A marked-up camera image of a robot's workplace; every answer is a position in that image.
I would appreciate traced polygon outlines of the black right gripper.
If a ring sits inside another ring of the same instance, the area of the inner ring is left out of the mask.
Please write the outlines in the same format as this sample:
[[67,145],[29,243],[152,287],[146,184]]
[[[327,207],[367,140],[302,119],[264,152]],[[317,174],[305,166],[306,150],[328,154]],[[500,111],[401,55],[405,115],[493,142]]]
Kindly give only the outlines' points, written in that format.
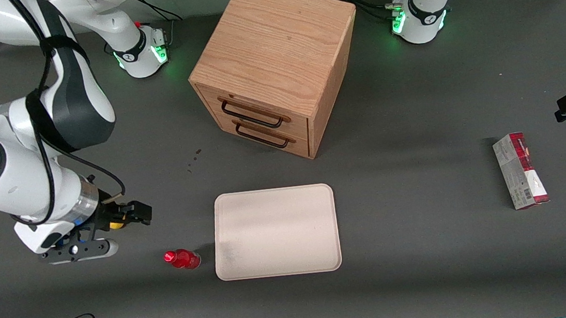
[[96,209],[89,218],[81,225],[83,242],[93,241],[97,231],[109,232],[124,228],[126,224],[141,223],[150,225],[152,221],[152,207],[140,201],[129,202],[130,214],[127,215],[115,201],[103,204],[102,200],[111,197],[103,190],[98,191],[99,201]]

